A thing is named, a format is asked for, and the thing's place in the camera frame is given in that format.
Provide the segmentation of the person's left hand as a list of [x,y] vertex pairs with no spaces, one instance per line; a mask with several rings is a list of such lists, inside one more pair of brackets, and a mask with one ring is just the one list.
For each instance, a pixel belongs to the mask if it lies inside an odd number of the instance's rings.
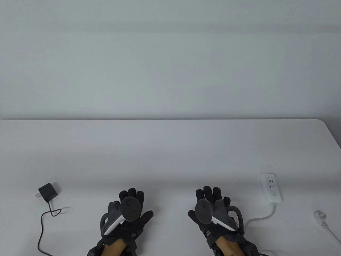
[[108,212],[101,218],[100,229],[102,242],[105,245],[112,245],[118,239],[122,239],[127,245],[127,250],[130,252],[136,251],[136,239],[142,234],[144,226],[150,221],[154,213],[152,210],[146,211],[144,214],[140,214],[134,221],[124,220],[120,222],[111,232],[107,233],[105,225],[109,222],[114,222],[119,216],[121,216],[120,207],[123,205],[123,200],[127,197],[135,198],[143,209],[144,204],[144,192],[136,191],[135,188],[130,188],[127,191],[123,190],[119,194],[119,201],[110,202],[108,205]]

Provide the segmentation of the person's right hand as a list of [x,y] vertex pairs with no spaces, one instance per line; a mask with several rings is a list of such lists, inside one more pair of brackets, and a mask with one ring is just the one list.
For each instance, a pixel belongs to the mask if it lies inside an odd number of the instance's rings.
[[223,197],[218,187],[205,186],[195,194],[199,206],[189,210],[188,216],[199,226],[209,247],[217,244],[220,237],[231,242],[242,241],[243,218],[240,210],[231,206],[231,199]]

